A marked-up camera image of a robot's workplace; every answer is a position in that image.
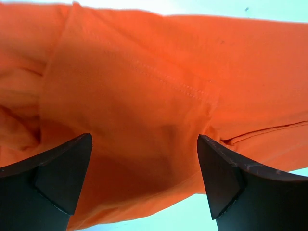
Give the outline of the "orange t shirt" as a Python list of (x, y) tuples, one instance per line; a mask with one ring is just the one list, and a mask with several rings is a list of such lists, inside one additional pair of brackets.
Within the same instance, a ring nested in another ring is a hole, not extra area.
[(1, 166), (82, 133), (93, 151), (71, 231), (204, 194), (200, 134), (306, 168), (308, 26), (1, 3)]

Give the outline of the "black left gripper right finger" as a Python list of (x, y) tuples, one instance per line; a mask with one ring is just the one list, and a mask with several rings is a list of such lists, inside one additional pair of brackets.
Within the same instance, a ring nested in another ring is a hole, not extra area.
[(308, 179), (263, 165), (200, 135), (197, 152), (220, 231), (305, 231)]

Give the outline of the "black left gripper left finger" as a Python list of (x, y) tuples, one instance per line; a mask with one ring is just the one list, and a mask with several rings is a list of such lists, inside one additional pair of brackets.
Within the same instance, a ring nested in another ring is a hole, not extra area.
[(1, 231), (65, 231), (77, 207), (91, 152), (92, 136), (85, 133), (1, 167)]

